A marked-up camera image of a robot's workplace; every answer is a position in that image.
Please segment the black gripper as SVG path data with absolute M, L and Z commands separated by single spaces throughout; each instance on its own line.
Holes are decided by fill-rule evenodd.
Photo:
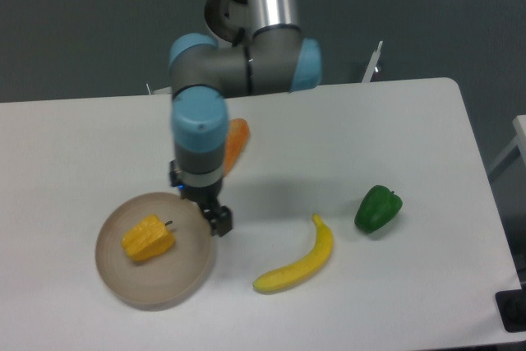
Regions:
M 223 177 L 217 168 L 211 173 L 194 174 L 179 168 L 173 159 L 169 164 L 169 181 L 179 191 L 182 199 L 196 203 L 210 225 L 212 236 L 223 237 L 233 229 L 233 214 L 227 206 L 221 206 L 218 200 L 223 186 Z

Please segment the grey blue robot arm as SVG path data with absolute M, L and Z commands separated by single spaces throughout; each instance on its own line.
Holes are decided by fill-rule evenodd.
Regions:
M 227 48 L 214 37 L 187 34 L 169 52 L 174 158 L 169 177 L 182 198 L 195 202 L 211 232 L 233 227 L 219 203 L 228 134 L 226 99 L 309 90 L 321 82 L 320 45 L 302 35 L 296 0 L 233 0 L 248 23 Z

